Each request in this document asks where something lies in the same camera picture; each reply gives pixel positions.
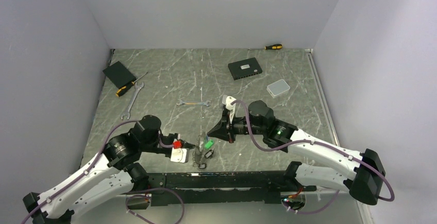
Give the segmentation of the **black key fob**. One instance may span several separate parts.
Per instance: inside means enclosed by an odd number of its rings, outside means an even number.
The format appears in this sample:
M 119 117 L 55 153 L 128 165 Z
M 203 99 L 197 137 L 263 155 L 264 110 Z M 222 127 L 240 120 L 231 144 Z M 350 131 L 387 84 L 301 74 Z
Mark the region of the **black key fob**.
M 209 159 L 213 156 L 213 154 L 214 154 L 214 150 L 211 149 L 204 154 L 204 158 Z

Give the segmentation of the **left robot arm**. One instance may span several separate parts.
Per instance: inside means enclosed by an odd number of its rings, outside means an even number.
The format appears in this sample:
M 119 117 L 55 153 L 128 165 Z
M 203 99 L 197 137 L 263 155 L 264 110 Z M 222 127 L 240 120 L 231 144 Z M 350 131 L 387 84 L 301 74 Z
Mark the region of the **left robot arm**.
M 71 223 L 82 214 L 120 194 L 145 197 L 165 187 L 150 179 L 138 162 L 143 153 L 163 154 L 174 162 L 185 163 L 194 144 L 179 133 L 163 135 L 161 120 L 146 115 L 132 121 L 129 131 L 113 136 L 112 128 L 99 151 L 83 167 L 56 186 L 31 192 L 23 198 L 28 212 L 26 223 Z

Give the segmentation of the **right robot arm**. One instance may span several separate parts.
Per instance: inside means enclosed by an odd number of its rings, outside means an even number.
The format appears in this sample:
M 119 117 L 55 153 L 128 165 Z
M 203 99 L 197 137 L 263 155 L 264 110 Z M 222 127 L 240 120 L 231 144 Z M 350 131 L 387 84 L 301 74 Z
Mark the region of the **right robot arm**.
M 228 96 L 220 121 L 207 132 L 207 136 L 229 143 L 235 142 L 238 135 L 248 135 L 261 151 L 291 151 L 322 164 L 290 162 L 284 173 L 284 184 L 291 191 L 321 186 L 348 192 L 353 199 L 367 205 L 395 198 L 376 151 L 359 152 L 318 139 L 276 118 L 273 109 L 261 100 L 246 105 Z

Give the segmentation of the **large metal keyring with chain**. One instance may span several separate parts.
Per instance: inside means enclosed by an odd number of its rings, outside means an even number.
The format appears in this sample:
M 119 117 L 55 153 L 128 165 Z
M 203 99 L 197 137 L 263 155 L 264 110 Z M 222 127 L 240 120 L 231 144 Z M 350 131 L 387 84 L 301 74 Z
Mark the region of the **large metal keyring with chain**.
M 193 166 L 197 169 L 205 169 L 206 168 L 206 162 L 204 157 L 204 143 L 206 141 L 206 133 L 202 132 L 201 135 L 197 137 L 196 140 L 196 146 L 194 148 L 192 159 L 193 159 Z

